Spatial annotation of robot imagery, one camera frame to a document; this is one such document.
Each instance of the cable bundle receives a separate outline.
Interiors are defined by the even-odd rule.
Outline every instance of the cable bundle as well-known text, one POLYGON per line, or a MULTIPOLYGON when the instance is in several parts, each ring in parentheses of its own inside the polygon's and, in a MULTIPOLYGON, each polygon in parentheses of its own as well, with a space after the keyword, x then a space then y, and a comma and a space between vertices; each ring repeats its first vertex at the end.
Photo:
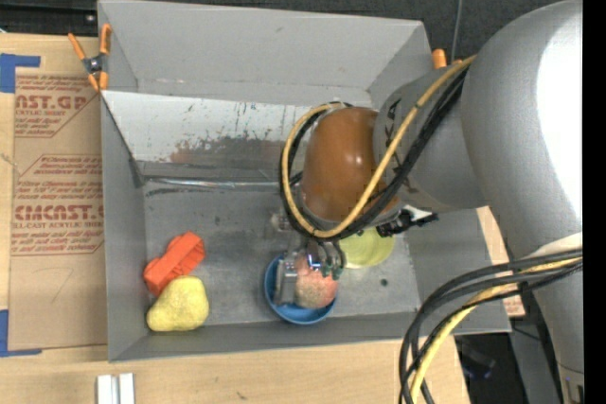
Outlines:
POLYGON ((463 274, 434 291, 423 303, 402 342, 400 381, 403 401, 415 404, 421 390, 427 404, 434 402, 424 382, 425 373, 451 331, 479 305, 537 290, 582 270, 582 264, 582 249, 529 257, 463 274), (419 348, 422 323, 437 309, 469 294, 474 294, 474 297, 437 324, 419 348), (406 366, 409 353, 412 361, 406 366))
POLYGON ((460 98, 467 69, 472 64, 474 59, 475 56, 471 56, 465 61, 454 64, 452 67, 447 69, 417 100, 415 106, 410 110, 399 126, 398 131, 389 144, 383 159, 378 164, 358 203, 351 209, 351 212, 347 217, 345 217, 344 220, 327 231, 323 231, 315 227, 305 218, 305 216, 303 216, 296 206, 292 188, 300 180, 300 174, 291 176, 291 168, 293 166, 296 150, 305 132, 312 127, 313 123, 321 114, 334 109, 335 105, 341 103, 327 103, 313 108, 304 114, 294 124, 293 129, 286 139, 286 145, 284 146, 284 150, 282 151, 280 157, 280 194, 284 202, 284 209, 293 228, 304 236, 313 237, 317 240, 335 240, 352 236, 359 231, 364 230, 368 225, 371 225, 372 221, 379 214, 381 214, 381 212, 396 196, 401 185, 410 174, 415 162, 418 160, 422 150, 425 148, 429 139, 439 126, 439 123, 460 98), (427 116, 415 143, 412 145, 411 149, 406 155, 406 158, 399 166, 398 174, 382 192, 373 194, 379 180, 382 178, 385 170, 387 169, 389 161, 394 156, 394 153, 396 152, 404 135, 415 121, 420 109, 432 97, 437 96, 437 94, 440 92, 440 88, 443 88, 448 81, 452 82, 450 85, 448 85, 448 87, 441 90, 441 94, 436 105, 427 116), (375 201, 373 205, 361 215, 368 203, 373 201, 375 201))

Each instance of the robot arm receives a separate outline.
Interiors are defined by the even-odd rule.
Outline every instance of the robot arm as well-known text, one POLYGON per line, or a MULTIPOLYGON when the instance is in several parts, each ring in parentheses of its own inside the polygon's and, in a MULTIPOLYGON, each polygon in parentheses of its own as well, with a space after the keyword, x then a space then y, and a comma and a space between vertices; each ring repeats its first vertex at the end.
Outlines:
MULTIPOLYGON (((398 88, 378 112, 321 110, 302 175, 290 179, 288 151, 282 160, 292 224, 338 249, 365 227, 405 229, 406 206, 488 205, 516 259, 580 241, 581 54, 582 0, 560 2, 504 27, 477 57, 398 88)), ((564 399, 582 402, 582 272, 535 296, 564 399)))

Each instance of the cardboard box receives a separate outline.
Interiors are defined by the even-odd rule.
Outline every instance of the cardboard box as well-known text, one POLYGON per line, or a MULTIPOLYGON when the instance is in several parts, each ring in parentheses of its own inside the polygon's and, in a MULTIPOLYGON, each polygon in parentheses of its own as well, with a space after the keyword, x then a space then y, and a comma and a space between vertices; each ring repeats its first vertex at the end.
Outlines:
POLYGON ((9 350, 106 343, 99 96, 66 36, 2 34, 0 54, 9 350))
MULTIPOLYGON (((326 101, 380 108, 427 73, 422 23, 131 0, 100 0, 98 18, 114 31, 101 105, 110 360, 400 338, 433 289, 490 264, 476 211, 459 211, 399 237, 382 265, 346 271, 319 325, 281 321, 263 295, 288 242, 269 219, 291 126, 326 101), (154 333, 141 275, 185 231, 205 240, 194 274, 210 316, 154 333)), ((496 303, 459 331, 507 329, 496 303)))

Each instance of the gray robot arm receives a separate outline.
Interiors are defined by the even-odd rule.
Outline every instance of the gray robot arm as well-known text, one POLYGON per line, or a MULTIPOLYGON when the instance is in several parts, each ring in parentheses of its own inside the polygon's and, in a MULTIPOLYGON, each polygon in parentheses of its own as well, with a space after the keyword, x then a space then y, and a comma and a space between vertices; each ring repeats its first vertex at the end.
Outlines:
MULTIPOLYGON (((399 197, 431 212, 488 205, 515 258, 567 237, 581 241, 581 70, 582 0, 504 27, 473 61, 461 99, 399 197)), ((437 76, 407 84, 385 102, 374 132, 378 159, 385 127, 397 125, 437 76)), ((410 139, 416 136, 413 130, 410 139)), ((407 149, 404 140, 402 156, 407 149)), ((570 403, 584 395, 582 295, 582 272, 535 293, 570 403)))

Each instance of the orange clip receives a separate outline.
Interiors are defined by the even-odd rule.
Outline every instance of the orange clip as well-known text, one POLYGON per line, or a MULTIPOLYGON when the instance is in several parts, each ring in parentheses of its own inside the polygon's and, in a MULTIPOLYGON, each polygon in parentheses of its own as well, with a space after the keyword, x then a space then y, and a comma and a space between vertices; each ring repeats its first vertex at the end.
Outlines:
POLYGON ((110 54, 112 32, 112 27, 109 24, 103 25, 99 41, 99 53, 94 58, 87 58, 78 39, 76 39, 76 36, 71 32, 67 34, 67 38, 74 47, 78 59, 84 64, 84 68, 88 73, 88 80, 97 92, 99 89, 107 89, 108 76, 107 73, 103 71, 103 61, 110 54))
POLYGON ((440 69, 448 65, 444 49, 434 49, 432 52, 432 59, 434 60, 434 69, 440 69))

